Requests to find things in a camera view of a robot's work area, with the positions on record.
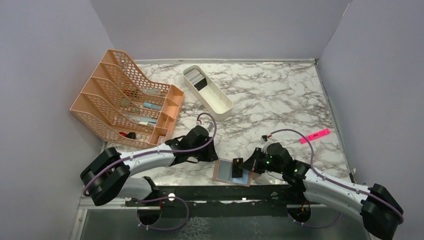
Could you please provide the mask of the black credit card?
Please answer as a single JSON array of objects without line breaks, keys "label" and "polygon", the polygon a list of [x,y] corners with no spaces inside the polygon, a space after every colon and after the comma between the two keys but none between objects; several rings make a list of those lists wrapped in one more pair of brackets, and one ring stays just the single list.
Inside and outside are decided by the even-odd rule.
[{"label": "black credit card", "polygon": [[220,160],[217,168],[216,179],[229,182],[232,178],[232,162]]},{"label": "black credit card", "polygon": [[231,177],[232,178],[242,178],[243,177],[243,169],[239,169],[239,165],[244,162],[243,158],[233,158],[232,159],[232,169],[231,169]]}]

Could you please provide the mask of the brown leather card holder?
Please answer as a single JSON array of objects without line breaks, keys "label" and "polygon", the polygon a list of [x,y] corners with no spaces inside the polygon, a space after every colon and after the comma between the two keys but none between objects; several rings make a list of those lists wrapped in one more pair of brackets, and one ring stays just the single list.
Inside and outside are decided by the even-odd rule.
[{"label": "brown leather card holder", "polygon": [[[241,171],[241,177],[233,177],[234,170]],[[232,160],[220,158],[215,162],[212,180],[219,183],[249,187],[255,178],[260,175],[248,170],[238,168],[237,163]]]}]

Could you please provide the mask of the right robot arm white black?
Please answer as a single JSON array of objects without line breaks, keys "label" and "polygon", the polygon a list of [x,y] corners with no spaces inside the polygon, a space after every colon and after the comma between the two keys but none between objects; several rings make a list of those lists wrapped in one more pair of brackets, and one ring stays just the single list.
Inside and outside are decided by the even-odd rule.
[{"label": "right robot arm white black", "polygon": [[257,147],[240,169],[262,174],[279,173],[292,187],[289,199],[323,204],[363,223],[364,228],[381,240],[393,239],[403,223],[403,209],[383,185],[369,187],[325,175],[310,164],[293,159],[278,142]]}]

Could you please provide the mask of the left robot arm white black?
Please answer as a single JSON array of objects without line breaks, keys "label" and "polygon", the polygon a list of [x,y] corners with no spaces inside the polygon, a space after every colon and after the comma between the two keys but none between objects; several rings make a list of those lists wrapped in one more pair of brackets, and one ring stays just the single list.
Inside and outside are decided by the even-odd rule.
[{"label": "left robot arm white black", "polygon": [[149,149],[121,153],[115,147],[103,150],[80,174],[84,184],[83,195],[91,197],[95,206],[109,203],[116,197],[136,198],[144,205],[157,200],[153,181],[143,177],[129,182],[135,174],[188,162],[213,162],[218,160],[214,138],[198,125],[186,135],[175,137]]}]

